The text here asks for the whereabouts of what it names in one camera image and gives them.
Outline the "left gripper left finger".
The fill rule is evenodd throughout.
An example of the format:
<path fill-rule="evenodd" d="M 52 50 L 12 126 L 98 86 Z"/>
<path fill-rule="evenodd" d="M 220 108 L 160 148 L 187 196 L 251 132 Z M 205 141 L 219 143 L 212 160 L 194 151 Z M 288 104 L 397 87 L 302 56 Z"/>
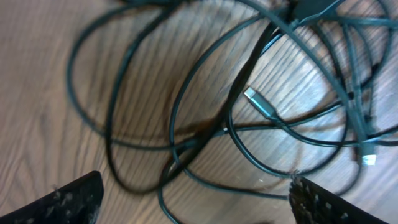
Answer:
<path fill-rule="evenodd" d="M 1 217 L 1 224 L 95 224 L 104 195 L 101 173 L 92 171 Z"/>

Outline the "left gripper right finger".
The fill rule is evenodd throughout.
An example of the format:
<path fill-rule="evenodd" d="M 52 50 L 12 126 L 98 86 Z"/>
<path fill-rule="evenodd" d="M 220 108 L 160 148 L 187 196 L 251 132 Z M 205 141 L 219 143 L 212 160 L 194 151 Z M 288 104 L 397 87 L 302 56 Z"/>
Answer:
<path fill-rule="evenodd" d="M 304 177 L 294 177 L 289 203 L 300 224 L 386 224 Z"/>

